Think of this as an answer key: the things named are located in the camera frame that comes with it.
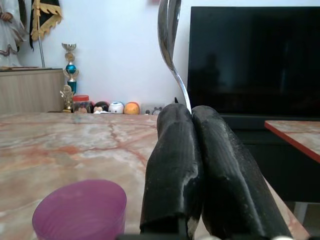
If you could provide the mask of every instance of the television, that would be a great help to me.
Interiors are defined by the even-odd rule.
[[[320,117],[320,7],[191,8],[192,107]]]

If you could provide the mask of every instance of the religious statue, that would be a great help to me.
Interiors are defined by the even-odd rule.
[[[26,16],[25,7],[23,0],[0,0],[0,67],[21,66],[18,46],[28,39],[21,18],[23,13]]]

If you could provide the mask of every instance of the flag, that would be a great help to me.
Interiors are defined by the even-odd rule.
[[[33,41],[42,39],[49,34],[51,27],[61,22],[62,13],[59,0],[32,0],[30,17],[30,38],[29,43],[33,47]]]

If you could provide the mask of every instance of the trophy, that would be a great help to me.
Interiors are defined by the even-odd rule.
[[[65,44],[61,43],[62,47],[66,50],[65,59],[68,61],[67,66],[63,70],[64,75],[68,78],[67,84],[71,87],[72,92],[75,94],[77,92],[77,81],[76,78],[79,74],[79,70],[74,65],[74,60],[76,59],[73,54],[73,50],[76,49],[77,44]]]
[[[74,92],[72,91],[69,85],[63,86],[63,91],[60,91],[61,97],[64,100],[64,109],[63,112],[71,113],[72,112],[72,97],[74,96]]]

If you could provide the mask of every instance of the purple cup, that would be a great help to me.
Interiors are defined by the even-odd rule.
[[[61,187],[40,202],[32,217],[39,240],[114,240],[125,231],[125,191],[89,179]]]

